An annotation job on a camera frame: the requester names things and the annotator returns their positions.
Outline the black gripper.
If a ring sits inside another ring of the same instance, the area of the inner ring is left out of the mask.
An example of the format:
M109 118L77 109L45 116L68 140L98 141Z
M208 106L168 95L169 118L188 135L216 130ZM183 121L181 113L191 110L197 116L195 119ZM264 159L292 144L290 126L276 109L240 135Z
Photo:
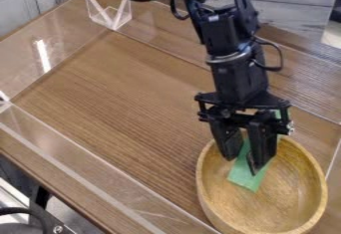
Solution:
M247 130L250 152L246 160L255 175L276 152L276 135L292 131L290 102L268 92L267 67L260 51L246 48L205 56L213 91L199 93L199 120L208 123L220 155L234 160L243 145L240 129Z

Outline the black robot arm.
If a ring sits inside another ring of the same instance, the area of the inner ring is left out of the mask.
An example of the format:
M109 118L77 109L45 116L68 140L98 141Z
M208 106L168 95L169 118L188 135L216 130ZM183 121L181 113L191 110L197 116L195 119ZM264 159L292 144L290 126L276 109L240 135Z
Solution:
M149 2L155 0L132 0ZM292 130L290 102L268 92L267 74L278 72L280 64L264 64L258 39L258 12L250 0L183 0L185 13L205 48L213 91L199 93L199 119L208 123L221 156L238 157L242 140L248 139L246 155L248 169L258 172L274 157L276 139Z

